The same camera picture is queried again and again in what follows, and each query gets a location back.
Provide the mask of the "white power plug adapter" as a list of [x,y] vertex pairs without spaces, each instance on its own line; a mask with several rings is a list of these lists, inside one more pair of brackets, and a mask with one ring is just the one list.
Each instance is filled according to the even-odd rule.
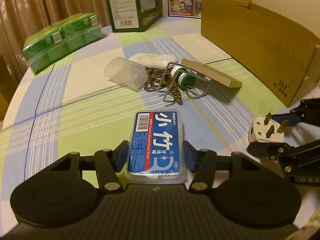
[[248,131],[249,143],[252,142],[284,142],[284,129],[289,121],[283,120],[278,123],[271,118],[271,113],[267,116],[256,115]]

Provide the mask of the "blue dental floss pick box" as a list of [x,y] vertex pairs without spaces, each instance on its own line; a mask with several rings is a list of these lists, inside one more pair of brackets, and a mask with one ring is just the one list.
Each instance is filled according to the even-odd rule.
[[130,182],[140,184],[185,181],[183,125],[179,111],[135,114],[125,176]]

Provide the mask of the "metal wire rack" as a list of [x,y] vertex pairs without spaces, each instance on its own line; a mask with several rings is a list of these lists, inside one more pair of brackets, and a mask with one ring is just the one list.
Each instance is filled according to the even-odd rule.
[[180,63],[169,62],[160,77],[157,91],[162,92],[165,106],[182,104],[181,93],[185,92],[192,99],[206,95],[211,86],[209,77]]

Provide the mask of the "green white tape roll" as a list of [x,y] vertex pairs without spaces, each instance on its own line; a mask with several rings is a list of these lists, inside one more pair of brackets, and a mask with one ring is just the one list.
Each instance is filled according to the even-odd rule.
[[182,90],[193,89],[196,86],[197,78],[189,74],[190,71],[183,66],[175,66],[170,71],[178,86]]

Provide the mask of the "translucent plastic cup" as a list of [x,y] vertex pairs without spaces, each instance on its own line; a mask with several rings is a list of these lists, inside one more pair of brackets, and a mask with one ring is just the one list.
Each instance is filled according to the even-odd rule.
[[148,79],[145,66],[136,62],[116,57],[106,66],[104,74],[112,82],[127,85],[133,90],[139,90]]

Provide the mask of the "white oblong plastic case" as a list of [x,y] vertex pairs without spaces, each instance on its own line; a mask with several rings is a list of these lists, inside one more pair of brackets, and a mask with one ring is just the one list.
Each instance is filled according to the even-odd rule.
[[170,62],[178,63],[177,57],[168,54],[138,53],[132,55],[129,60],[149,68],[158,69],[165,69]]

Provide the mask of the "open brown cardboard box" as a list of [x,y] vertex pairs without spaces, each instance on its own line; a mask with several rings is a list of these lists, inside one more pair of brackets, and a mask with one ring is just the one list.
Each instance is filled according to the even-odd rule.
[[319,82],[319,38],[254,3],[202,0],[201,34],[246,67],[287,107]]

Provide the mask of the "checkered pastel tablecloth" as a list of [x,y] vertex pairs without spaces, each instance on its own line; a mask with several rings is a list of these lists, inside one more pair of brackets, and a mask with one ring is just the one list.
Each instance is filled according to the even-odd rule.
[[134,91],[105,76],[115,57],[171,54],[199,61],[242,82],[230,89],[217,82],[200,99],[183,94],[185,140],[218,154],[245,152],[256,115],[288,108],[254,75],[201,35],[201,21],[162,17],[143,33],[113,33],[56,62],[38,75],[28,70],[7,110],[1,132],[1,234],[16,225],[13,189],[65,154],[92,155],[131,137],[135,113],[169,109],[160,92]]

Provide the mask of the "cardboard boxes on floor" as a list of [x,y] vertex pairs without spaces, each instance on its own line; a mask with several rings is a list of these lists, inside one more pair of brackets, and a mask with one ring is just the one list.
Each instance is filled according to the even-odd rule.
[[1,94],[1,121],[4,120],[9,104],[17,89],[17,82],[9,73],[3,55],[0,58],[0,94]]

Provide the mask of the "green shrink-wrapped carton pack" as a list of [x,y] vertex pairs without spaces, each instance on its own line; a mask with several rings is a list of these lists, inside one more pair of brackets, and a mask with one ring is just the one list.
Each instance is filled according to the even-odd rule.
[[25,39],[23,53],[34,74],[70,53],[103,38],[97,12],[77,13]]

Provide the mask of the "green white milk carton box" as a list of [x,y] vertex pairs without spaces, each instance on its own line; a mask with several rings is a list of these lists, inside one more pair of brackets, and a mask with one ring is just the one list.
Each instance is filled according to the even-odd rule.
[[115,33],[145,32],[163,15],[162,0],[106,0]]

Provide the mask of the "brown curtain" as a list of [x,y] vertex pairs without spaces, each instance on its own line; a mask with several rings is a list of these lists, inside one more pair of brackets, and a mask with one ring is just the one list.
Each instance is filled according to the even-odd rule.
[[110,24],[106,0],[1,0],[1,54],[16,82],[27,71],[25,39],[79,12],[97,12],[102,25]]

